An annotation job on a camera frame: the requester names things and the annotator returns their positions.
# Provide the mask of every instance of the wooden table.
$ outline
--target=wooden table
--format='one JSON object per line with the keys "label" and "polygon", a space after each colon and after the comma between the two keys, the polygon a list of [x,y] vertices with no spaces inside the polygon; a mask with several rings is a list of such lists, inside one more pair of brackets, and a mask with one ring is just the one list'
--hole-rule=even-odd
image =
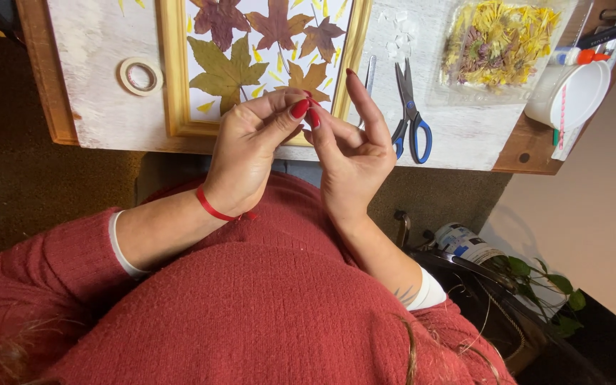
{"label": "wooden table", "polygon": [[[78,145],[74,120],[81,117],[73,116],[68,102],[46,1],[16,3],[51,138],[55,143]],[[616,8],[615,0],[596,0],[586,33],[604,24],[597,15],[609,8]],[[612,83],[615,81],[616,65],[612,71]],[[196,146],[201,153],[211,153],[214,141],[215,138],[201,138]],[[553,150],[552,128],[522,114],[493,171],[555,175],[563,162],[551,158]]]}

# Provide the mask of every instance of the brown leaf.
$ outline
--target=brown leaf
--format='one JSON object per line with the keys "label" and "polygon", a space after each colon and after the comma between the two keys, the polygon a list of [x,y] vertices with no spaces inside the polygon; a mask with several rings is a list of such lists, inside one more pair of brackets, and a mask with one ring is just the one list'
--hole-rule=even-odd
{"label": "brown leaf", "polygon": [[192,36],[188,36],[187,41],[194,51],[194,59],[206,71],[193,78],[189,87],[221,96],[220,116],[240,103],[242,86],[260,84],[258,79],[268,68],[268,63],[249,66],[251,55],[248,53],[248,34],[232,44],[229,59],[214,42],[197,40]]}
{"label": "brown leaf", "polygon": [[289,0],[268,0],[268,9],[268,17],[258,12],[246,14],[251,27],[263,35],[261,41],[258,42],[257,49],[270,48],[274,42],[278,42],[279,46],[284,49],[295,49],[292,36],[303,32],[305,25],[313,20],[313,17],[297,14],[287,20]]}
{"label": "brown leaf", "polygon": [[[331,101],[329,95],[324,92],[318,91],[318,87],[324,82],[327,75],[327,62],[320,63],[319,65],[310,65],[308,74],[303,76],[303,69],[299,65],[287,60],[289,63],[289,73],[292,76],[289,78],[289,87],[298,88],[299,90],[306,90],[313,94],[313,99],[317,102]],[[275,90],[287,88],[286,86],[275,87]]]}
{"label": "brown leaf", "polygon": [[244,14],[237,9],[241,0],[191,0],[199,13],[194,17],[194,32],[205,34],[210,31],[213,42],[222,52],[232,45],[232,28],[251,32]]}
{"label": "brown leaf", "polygon": [[346,32],[337,27],[336,24],[329,22],[329,16],[322,19],[319,27],[306,27],[303,30],[306,34],[306,40],[303,41],[301,46],[301,56],[299,58],[310,55],[315,48],[318,48],[322,59],[328,63],[332,62],[332,56],[337,51],[334,48],[332,39],[338,38]]}

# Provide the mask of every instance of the wall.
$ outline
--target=wall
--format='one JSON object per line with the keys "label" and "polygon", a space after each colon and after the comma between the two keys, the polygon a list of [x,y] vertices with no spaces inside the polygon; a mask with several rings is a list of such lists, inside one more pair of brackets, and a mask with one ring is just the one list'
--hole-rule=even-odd
{"label": "wall", "polygon": [[515,175],[480,235],[616,314],[616,84],[558,175]]}

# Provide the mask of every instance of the masking tape roll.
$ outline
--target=masking tape roll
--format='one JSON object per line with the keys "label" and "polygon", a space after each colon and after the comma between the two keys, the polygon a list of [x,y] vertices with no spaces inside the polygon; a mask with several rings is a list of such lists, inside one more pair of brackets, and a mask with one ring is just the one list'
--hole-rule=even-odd
{"label": "masking tape roll", "polygon": [[[131,72],[136,66],[142,67],[150,74],[148,86],[142,87],[132,79]],[[145,57],[130,57],[120,65],[120,81],[133,94],[146,97],[163,88],[163,72],[157,64]]]}

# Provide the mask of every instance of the red sweater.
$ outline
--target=red sweater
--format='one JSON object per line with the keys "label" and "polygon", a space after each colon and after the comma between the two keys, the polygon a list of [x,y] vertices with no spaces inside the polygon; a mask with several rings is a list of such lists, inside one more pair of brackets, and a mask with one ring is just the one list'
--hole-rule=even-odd
{"label": "red sweater", "polygon": [[227,224],[140,284],[112,250],[115,211],[0,253],[0,344],[25,348],[37,377],[81,385],[404,384],[409,337],[400,315],[417,341],[416,384],[495,384],[480,355],[458,354],[472,341],[501,383],[514,383],[455,304],[407,312],[359,270],[319,190],[299,179],[271,175],[258,218]]}

